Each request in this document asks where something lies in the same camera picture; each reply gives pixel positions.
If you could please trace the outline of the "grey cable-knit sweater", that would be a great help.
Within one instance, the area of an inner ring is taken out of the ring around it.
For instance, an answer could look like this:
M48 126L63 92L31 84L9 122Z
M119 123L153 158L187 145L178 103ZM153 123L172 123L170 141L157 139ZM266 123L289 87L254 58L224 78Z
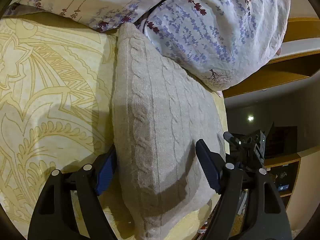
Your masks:
M210 188L195 153L203 139L225 155L214 99L133 24L121 26L112 121L123 200L137 239L165 239L207 204Z

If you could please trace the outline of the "wooden shelf unit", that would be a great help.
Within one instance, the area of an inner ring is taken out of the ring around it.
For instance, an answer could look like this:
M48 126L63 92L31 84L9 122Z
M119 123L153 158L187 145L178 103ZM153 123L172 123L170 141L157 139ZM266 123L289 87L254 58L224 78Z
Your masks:
M304 228L319 205L319 147L266 159L264 167L284 203L291 234ZM248 192L244 191L231 231L233 236L242 229L247 197Z

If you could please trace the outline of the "wooden bed headboard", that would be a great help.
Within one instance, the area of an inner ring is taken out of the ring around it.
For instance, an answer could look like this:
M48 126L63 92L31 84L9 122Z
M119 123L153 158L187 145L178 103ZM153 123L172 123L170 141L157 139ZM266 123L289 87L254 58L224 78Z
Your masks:
M223 91L225 98L247 94L293 81L319 72L319 18L290 18L281 53L250 77Z

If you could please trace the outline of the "pink floral pillow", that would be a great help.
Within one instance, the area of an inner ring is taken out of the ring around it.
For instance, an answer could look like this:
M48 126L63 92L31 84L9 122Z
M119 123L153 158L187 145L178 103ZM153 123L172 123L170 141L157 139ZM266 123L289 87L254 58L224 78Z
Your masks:
M212 90L239 84L280 49L291 0L12 0L5 16L41 11L105 32L130 22L160 54Z

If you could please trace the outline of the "yellow patterned bed sheet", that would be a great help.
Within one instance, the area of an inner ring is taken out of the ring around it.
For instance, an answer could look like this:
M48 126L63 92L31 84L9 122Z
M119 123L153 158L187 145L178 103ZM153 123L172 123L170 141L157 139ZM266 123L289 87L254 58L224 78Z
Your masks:
M132 23L99 33L47 12L1 19L1 206L27 239L51 172L74 172L113 144L118 43Z

